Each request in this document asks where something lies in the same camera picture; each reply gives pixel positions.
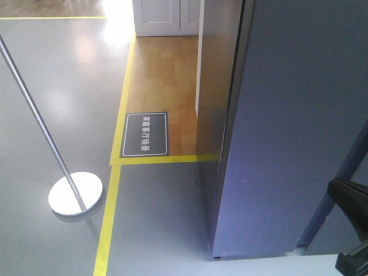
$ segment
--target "white cabinet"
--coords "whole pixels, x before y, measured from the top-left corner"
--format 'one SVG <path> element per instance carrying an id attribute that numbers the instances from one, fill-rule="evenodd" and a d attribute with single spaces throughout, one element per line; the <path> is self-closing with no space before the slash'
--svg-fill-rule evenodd
<path id="1" fill-rule="evenodd" d="M 200 0 L 133 0 L 137 36 L 198 35 Z"/>

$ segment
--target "gray floor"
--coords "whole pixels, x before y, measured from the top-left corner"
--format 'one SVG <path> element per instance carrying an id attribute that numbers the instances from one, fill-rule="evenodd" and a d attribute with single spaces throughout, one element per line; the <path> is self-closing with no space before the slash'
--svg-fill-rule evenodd
<path id="1" fill-rule="evenodd" d="M 0 21 L 70 170 L 96 173 L 105 190 L 128 52 L 106 40 L 108 25 Z M 0 80 L 0 275 L 91 276 L 104 202 L 76 220 L 51 212 L 62 173 L 4 62 Z M 339 275 L 335 255 L 214 261 L 197 181 L 195 163 L 122 168 L 109 276 Z"/>
<path id="2" fill-rule="evenodd" d="M 106 40 L 110 27 L 104 19 L 0 21 L 68 168 L 97 174 L 105 191 L 129 49 Z M 91 276 L 104 201 L 78 219 L 53 214 L 48 193 L 62 172 L 2 59 L 0 80 L 0 275 Z"/>
<path id="3" fill-rule="evenodd" d="M 123 166 L 108 276 L 340 275 L 336 255 L 213 260 L 198 165 Z"/>

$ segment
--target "round stanchion base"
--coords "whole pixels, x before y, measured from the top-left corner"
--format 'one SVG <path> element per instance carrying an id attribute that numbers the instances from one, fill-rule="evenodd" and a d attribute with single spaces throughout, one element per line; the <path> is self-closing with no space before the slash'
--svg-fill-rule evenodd
<path id="1" fill-rule="evenodd" d="M 102 182 L 98 176 L 86 171 L 70 174 L 82 197 L 86 210 L 82 210 L 66 177 L 58 180 L 51 188 L 48 203 L 51 209 L 62 216 L 78 216 L 92 209 L 102 195 Z"/>

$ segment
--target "stanchion post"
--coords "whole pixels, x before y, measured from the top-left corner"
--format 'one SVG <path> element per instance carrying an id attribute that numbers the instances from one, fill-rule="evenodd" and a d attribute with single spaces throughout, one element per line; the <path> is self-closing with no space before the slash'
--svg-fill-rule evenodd
<path id="1" fill-rule="evenodd" d="M 59 150 L 57 149 L 57 147 L 55 145 L 55 142 L 53 141 L 52 136 L 51 136 L 51 134 L 50 134 L 43 118 L 41 117 L 41 114 L 40 114 L 34 100 L 32 99 L 32 96 L 31 96 L 31 94 L 30 94 L 30 92 L 29 92 L 29 90 L 28 90 L 21 74 L 19 73 L 18 68 L 17 68 L 13 58 L 11 57 L 11 54 L 8 51 L 7 47 L 6 47 L 6 44 L 5 44 L 1 34 L 0 34 L 0 51 L 1 51 L 1 54 L 2 54 L 3 58 L 5 59 L 5 62 L 8 66 L 8 68 L 9 68 L 10 72 L 12 73 L 14 79 L 16 80 L 16 82 L 19 86 L 19 89 L 21 90 L 21 92 L 22 92 L 29 108 L 31 109 L 37 123 L 39 124 L 39 126 L 41 128 L 41 131 L 42 131 L 43 135 L 45 136 L 46 141 L 49 144 L 49 146 L 50 146 L 57 162 L 59 163 L 60 168 L 64 172 L 64 175 L 67 178 L 67 180 L 69 182 L 69 185 L 73 190 L 75 198 L 78 201 L 79 207 L 81 208 L 82 211 L 85 211 L 86 206 L 85 206 L 85 204 L 82 200 L 82 197 L 79 194 L 79 191 L 78 191 L 77 187 L 75 186 L 75 183 L 74 183 L 73 179 L 70 176 L 68 168 L 65 165 L 64 160 L 63 160 Z"/>

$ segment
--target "yellow tape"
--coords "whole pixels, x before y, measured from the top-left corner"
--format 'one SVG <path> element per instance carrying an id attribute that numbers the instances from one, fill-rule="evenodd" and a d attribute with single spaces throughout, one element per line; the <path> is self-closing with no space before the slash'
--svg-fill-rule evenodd
<path id="1" fill-rule="evenodd" d="M 197 162 L 196 155 L 157 156 L 157 157 L 133 157 L 112 159 L 110 165 L 137 165 L 137 164 L 163 164 L 163 163 L 187 163 Z"/>
<path id="2" fill-rule="evenodd" d="M 134 59 L 134 50 L 135 50 L 135 43 L 136 43 L 135 37 L 136 36 L 134 33 L 132 41 L 131 41 L 131 46 L 129 49 L 128 60 L 126 62 L 125 77 L 124 77 L 124 83 L 122 85 L 120 107 L 119 107 L 119 113 L 118 113 L 117 122 L 116 122 L 116 129 L 115 129 L 115 135 L 114 135 L 113 149 L 111 152 L 111 159 L 118 159 L 120 157 L 122 136 L 124 135 L 125 115 L 127 113 L 128 95 L 129 95 L 129 89 L 131 88 L 133 59 Z"/>
<path id="3" fill-rule="evenodd" d="M 112 167 L 93 276 L 106 276 L 106 273 L 108 272 L 111 238 L 113 234 L 116 202 L 121 174 L 120 172 L 121 166 Z"/>
<path id="4" fill-rule="evenodd" d="M 108 191 L 108 197 L 106 199 L 105 213 L 103 215 L 104 218 L 102 222 L 93 276 L 106 276 L 108 272 L 110 246 L 116 211 L 116 202 L 118 196 L 119 182 L 121 179 L 121 166 L 130 164 L 183 163 L 183 162 L 197 161 L 196 155 L 120 158 L 122 138 L 124 135 L 125 115 L 127 113 L 128 95 L 133 71 L 135 42 L 136 41 L 134 33 L 132 37 L 131 46 L 129 49 L 128 60 L 126 62 L 126 71 L 122 87 L 113 148 L 111 153 L 110 164 L 112 165 L 112 172 L 110 178 L 110 186 Z"/>
<path id="5" fill-rule="evenodd" d="M 107 16 L 60 16 L 60 17 L 0 17 L 0 20 L 25 19 L 107 19 Z"/>

